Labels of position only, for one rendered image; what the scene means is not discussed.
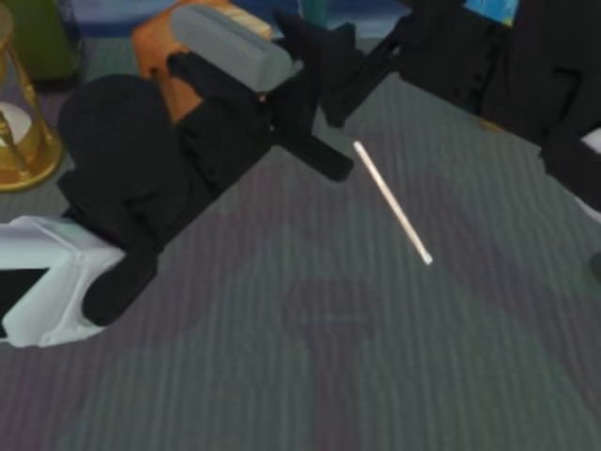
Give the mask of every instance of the orange object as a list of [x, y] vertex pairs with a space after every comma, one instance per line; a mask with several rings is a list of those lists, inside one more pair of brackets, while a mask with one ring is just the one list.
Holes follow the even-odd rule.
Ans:
[[230, 4], [227, 0], [180, 0], [135, 28], [131, 40], [140, 74], [159, 84], [174, 122], [179, 121], [202, 101], [191, 87], [178, 78], [170, 77], [165, 65], [170, 54], [188, 52], [188, 49], [175, 39], [169, 25], [171, 12], [184, 5], [214, 7], [265, 39], [271, 39], [271, 28], [268, 23]]

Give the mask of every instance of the gold hourglass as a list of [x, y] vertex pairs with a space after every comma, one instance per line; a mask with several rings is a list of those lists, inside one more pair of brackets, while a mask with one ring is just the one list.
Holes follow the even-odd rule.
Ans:
[[0, 193], [32, 188], [60, 165], [62, 146], [39, 109], [38, 98], [17, 56], [12, 41], [14, 20], [0, 4], [0, 94], [8, 82], [12, 63], [19, 89], [31, 114], [0, 98]]

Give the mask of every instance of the green bottle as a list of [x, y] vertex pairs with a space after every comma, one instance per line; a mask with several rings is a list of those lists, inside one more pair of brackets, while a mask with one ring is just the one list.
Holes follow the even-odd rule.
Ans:
[[78, 81], [83, 41], [70, 0], [0, 0], [15, 20], [14, 47], [39, 92]]

